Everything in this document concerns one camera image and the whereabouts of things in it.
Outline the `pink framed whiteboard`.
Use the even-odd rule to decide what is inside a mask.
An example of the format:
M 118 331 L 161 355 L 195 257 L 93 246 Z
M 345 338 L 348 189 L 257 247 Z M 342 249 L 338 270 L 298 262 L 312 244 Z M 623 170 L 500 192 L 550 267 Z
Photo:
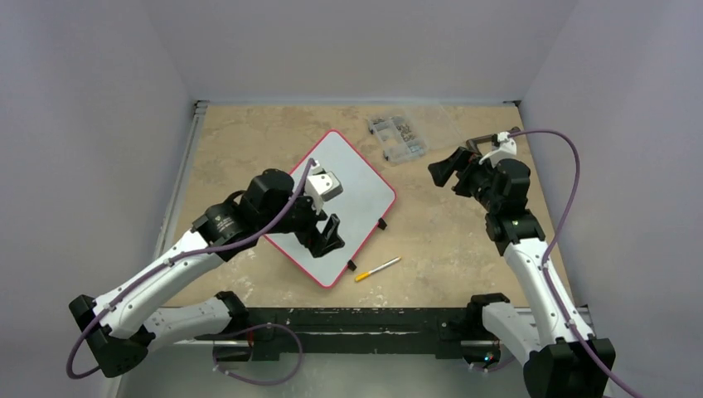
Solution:
M 340 180 L 342 193 L 323 205 L 330 216 L 340 219 L 338 234 L 345 242 L 341 249 L 314 258 L 293 234 L 271 234 L 265 239 L 293 261 L 303 272 L 324 288 L 340 279 L 347 264 L 377 230 L 379 221 L 393 206 L 393 187 L 366 161 L 361 153 L 336 130 L 327 132 L 298 164 L 286 170 L 298 181 L 304 165 L 313 158 Z

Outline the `white marker pen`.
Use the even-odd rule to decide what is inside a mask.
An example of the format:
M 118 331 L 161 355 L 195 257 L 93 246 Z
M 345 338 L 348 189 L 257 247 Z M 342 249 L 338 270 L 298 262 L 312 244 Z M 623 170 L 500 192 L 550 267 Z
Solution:
M 379 266 L 377 266 L 377 267 L 375 267 L 374 269 L 371 269 L 371 270 L 369 270 L 369 271 L 374 271 L 374 274 L 376 274 L 376 273 L 382 271 L 383 269 L 386 269 L 386 268 L 388 268 L 388 267 L 390 267 L 390 266 L 392 266 L 392 265 L 395 265 L 395 264 L 399 263 L 401 260 L 402 260 L 402 258 L 401 258 L 400 256 L 395 257 L 394 259 L 388 260 L 388 261 L 386 261 L 384 264 L 379 265 Z

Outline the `yellow marker cap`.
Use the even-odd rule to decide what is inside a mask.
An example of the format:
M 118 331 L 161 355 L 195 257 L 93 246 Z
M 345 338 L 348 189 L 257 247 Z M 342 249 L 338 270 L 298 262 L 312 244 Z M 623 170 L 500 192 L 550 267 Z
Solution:
M 363 273 L 363 274 L 359 274 L 359 275 L 357 275 L 357 276 L 355 277 L 355 281 L 356 281 L 356 282 L 361 282 L 362 280 L 364 280 L 364 279 L 370 277 L 370 276 L 373 275 L 373 274 L 374 274 L 374 271 L 369 271 L 369 272 L 365 272 L 365 273 Z

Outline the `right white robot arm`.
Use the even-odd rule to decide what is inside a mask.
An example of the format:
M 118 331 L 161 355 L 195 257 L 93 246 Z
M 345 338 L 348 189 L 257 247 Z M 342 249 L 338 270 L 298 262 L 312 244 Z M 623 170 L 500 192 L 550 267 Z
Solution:
M 485 209 L 487 235 L 517 277 L 535 322 L 486 296 L 466 314 L 467 330 L 475 337 L 491 333 L 505 345 L 520 362 L 531 397 L 604 396 L 616 353 L 583 320 L 553 269 L 544 231 L 527 207 L 530 168 L 515 158 L 484 161 L 479 152 L 460 147 L 428 170 L 437 187 L 456 177 L 453 192 Z

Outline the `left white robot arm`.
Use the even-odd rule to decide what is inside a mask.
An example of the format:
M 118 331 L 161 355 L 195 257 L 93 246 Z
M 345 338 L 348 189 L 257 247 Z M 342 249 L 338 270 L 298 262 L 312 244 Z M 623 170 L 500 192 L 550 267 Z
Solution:
M 69 305 L 97 371 L 108 378 L 134 369 L 150 352 L 190 337 L 252 339 L 248 308 L 232 292 L 191 307 L 166 302 L 192 281 L 218 268 L 267 234 L 292 234 L 319 258 L 343 247 L 336 215 L 323 205 L 342 193 L 340 180 L 309 162 L 299 182 L 278 169 L 254 177 L 244 190 L 210 206 L 192 227 L 145 269 L 96 298 Z

